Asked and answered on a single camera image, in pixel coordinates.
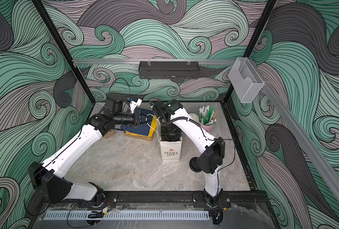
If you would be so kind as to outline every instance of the pink cup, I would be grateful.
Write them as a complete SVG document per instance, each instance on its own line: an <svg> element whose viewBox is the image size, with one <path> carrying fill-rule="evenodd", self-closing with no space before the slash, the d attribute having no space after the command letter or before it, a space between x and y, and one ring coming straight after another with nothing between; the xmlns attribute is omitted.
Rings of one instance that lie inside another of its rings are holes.
<svg viewBox="0 0 339 229"><path fill-rule="evenodd" d="M212 131L213 126L214 126L214 124L213 124L213 125L210 125L210 126L207 126L207 125L201 124L201 122L199 122L199 124L200 124L200 126L201 126L204 130L206 130L208 133L210 133L210 131Z"/></svg>

